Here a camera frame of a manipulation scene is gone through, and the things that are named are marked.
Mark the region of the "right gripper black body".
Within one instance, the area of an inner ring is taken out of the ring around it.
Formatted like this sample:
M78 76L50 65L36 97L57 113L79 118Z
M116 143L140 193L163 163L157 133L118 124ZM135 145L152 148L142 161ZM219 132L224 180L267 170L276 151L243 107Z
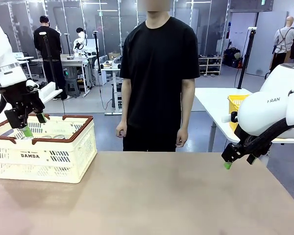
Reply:
M244 147L246 146L246 140L248 138L248 133L246 131L244 131L241 126L238 124L234 134L239 138L239 142L236 144L236 146L238 147Z

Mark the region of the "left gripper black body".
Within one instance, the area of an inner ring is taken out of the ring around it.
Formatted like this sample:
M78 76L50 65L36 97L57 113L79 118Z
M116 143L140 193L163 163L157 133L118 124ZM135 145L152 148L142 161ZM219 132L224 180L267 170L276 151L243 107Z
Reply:
M2 95L19 115L40 114L45 106L39 97L39 88L40 85L33 81L23 81L3 88Z

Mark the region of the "person's left hand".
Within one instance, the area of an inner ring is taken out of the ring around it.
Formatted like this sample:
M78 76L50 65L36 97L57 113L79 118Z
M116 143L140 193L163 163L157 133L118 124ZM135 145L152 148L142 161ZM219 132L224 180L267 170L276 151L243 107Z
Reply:
M183 147L188 140L188 130L181 128L177 132L176 147Z

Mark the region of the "person's right hand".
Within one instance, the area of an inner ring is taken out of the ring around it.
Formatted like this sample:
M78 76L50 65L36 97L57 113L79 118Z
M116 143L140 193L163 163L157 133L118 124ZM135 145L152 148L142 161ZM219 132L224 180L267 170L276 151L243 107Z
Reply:
M117 128L116 128L116 136L118 138L124 138L126 136L127 133L127 123L126 121L121 121Z

